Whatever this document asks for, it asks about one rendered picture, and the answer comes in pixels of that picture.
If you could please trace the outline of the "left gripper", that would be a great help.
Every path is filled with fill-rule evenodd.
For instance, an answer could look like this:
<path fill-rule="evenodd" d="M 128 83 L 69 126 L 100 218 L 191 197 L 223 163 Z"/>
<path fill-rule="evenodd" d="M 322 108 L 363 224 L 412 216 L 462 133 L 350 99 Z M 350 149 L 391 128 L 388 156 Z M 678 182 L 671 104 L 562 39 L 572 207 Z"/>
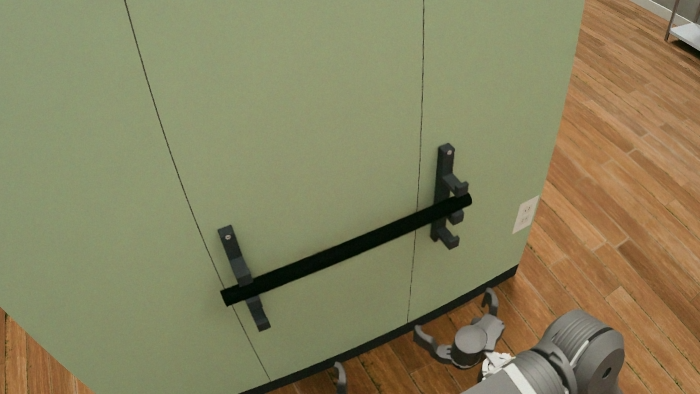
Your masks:
<path fill-rule="evenodd" d="M 348 382 L 345 369 L 340 362 L 335 362 L 334 372 L 336 379 L 339 378 L 337 382 L 337 393 L 336 394 L 347 394 Z"/>

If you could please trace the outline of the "brown wood plank floor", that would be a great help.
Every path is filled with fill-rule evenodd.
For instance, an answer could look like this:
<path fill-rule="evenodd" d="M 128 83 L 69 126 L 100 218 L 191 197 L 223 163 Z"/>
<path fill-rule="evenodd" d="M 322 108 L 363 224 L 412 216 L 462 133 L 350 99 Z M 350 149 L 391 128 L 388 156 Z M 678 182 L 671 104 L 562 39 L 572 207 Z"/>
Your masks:
<path fill-rule="evenodd" d="M 631 0 L 585 0 L 568 90 L 700 198 L 700 51 Z"/>

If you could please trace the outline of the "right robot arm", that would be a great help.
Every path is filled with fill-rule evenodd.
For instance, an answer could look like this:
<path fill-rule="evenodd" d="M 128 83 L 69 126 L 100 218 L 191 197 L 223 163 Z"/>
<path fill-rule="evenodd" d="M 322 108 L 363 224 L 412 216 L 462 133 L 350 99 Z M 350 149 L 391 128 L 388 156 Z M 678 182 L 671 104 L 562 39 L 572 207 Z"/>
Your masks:
<path fill-rule="evenodd" d="M 486 358 L 477 383 L 503 369 L 521 394 L 624 394 L 623 335 L 582 309 L 555 319 L 529 350 L 496 354 L 506 362 L 488 372 Z"/>

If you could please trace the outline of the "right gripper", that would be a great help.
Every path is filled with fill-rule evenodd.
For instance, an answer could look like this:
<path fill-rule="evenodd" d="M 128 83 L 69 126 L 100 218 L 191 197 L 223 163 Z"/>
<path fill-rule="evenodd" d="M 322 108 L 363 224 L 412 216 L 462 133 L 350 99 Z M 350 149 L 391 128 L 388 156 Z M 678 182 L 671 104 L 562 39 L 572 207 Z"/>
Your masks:
<path fill-rule="evenodd" d="M 488 372 L 490 372 L 506 362 L 505 359 L 500 359 L 494 351 L 495 345 L 505 330 L 505 325 L 502 320 L 497 318 L 499 302 L 491 288 L 486 288 L 481 307 L 484 308 L 486 303 L 489 312 L 485 313 L 482 318 L 474 317 L 470 325 L 460 328 L 455 335 L 453 345 L 441 344 L 438 346 L 434 337 L 422 332 L 422 326 L 418 325 L 415 325 L 414 328 L 413 342 L 416 341 L 420 347 L 427 350 L 437 362 L 448 365 L 452 363 L 460 370 L 471 369 L 487 357 L 490 361 L 488 367 Z"/>

